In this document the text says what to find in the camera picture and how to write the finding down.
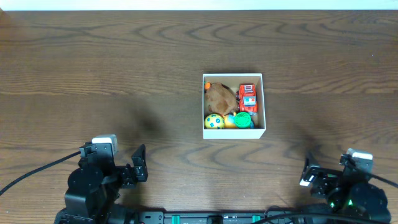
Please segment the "green ridged disc toy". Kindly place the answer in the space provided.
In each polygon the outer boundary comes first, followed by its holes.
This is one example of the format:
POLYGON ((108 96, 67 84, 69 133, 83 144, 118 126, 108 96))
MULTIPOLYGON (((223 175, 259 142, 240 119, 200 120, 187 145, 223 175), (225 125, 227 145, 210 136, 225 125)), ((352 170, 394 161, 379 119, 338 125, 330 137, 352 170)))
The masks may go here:
POLYGON ((251 115, 247 112, 239 112, 234 116, 234 123, 239 129, 247 129, 252 126, 251 115))

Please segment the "yellow ball with blue letters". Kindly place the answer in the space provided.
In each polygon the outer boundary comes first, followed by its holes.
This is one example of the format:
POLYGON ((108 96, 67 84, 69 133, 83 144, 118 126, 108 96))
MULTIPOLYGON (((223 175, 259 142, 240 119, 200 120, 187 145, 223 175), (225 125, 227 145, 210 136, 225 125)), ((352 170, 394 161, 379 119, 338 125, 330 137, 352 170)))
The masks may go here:
POLYGON ((206 129, 224 129, 224 118, 216 113, 209 114, 204 120, 204 126, 206 129))

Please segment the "orange and blue duck toy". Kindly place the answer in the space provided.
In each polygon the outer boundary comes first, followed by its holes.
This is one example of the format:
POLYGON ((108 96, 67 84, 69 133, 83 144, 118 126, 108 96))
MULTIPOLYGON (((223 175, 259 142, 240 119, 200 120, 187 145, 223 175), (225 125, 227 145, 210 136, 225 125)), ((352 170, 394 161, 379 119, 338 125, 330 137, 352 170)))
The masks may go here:
MULTIPOLYGON (((228 114, 226 116, 224 116, 224 122, 225 122, 225 128, 226 129, 239 129, 236 127, 235 123, 234 123, 234 116, 233 114, 228 114)), ((254 123, 252 121, 252 126, 251 128, 248 129, 253 129, 254 128, 254 123)))

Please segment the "red toy fire truck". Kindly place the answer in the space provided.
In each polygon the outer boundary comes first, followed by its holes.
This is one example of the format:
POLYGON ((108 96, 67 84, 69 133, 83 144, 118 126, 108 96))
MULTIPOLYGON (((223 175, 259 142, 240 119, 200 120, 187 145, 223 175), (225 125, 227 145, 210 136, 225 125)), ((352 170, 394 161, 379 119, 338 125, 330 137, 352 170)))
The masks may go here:
POLYGON ((236 99, 238 100, 238 110, 240 112, 247 112, 251 116, 257 115, 258 103, 257 93, 253 83, 240 84, 236 92, 236 99))

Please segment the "brown plush toy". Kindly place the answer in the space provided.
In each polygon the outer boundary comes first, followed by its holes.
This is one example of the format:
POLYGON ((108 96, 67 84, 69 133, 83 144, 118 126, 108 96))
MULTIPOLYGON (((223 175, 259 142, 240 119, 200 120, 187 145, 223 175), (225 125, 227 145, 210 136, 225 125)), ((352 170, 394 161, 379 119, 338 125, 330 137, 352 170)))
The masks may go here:
POLYGON ((204 110, 207 113, 227 115, 238 111, 238 102, 235 95, 222 83, 206 83, 204 110))

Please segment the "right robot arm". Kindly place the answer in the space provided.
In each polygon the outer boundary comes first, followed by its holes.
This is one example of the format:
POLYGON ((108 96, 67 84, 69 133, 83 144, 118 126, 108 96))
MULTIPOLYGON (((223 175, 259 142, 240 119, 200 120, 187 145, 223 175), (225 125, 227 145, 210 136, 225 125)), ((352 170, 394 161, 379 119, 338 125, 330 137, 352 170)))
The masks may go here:
POLYGON ((369 152, 349 148, 340 157, 343 170, 323 168, 308 153, 305 158, 300 185, 311 186, 313 197, 324 198, 325 203, 307 205, 303 213, 324 213, 327 215, 346 215, 377 222, 389 223, 391 213, 383 189, 370 184, 375 178, 373 155, 369 152))

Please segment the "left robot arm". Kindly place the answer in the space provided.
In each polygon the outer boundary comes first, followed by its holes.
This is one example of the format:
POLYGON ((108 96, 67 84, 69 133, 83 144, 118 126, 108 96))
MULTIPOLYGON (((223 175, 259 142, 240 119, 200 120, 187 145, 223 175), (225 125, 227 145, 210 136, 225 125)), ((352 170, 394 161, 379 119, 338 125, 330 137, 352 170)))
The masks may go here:
POLYGON ((68 178, 65 208, 55 224, 138 224, 139 214, 115 201, 120 189, 133 189, 148 178, 146 147, 132 155, 133 165, 116 166, 110 143, 86 142, 80 148, 79 168, 68 178))

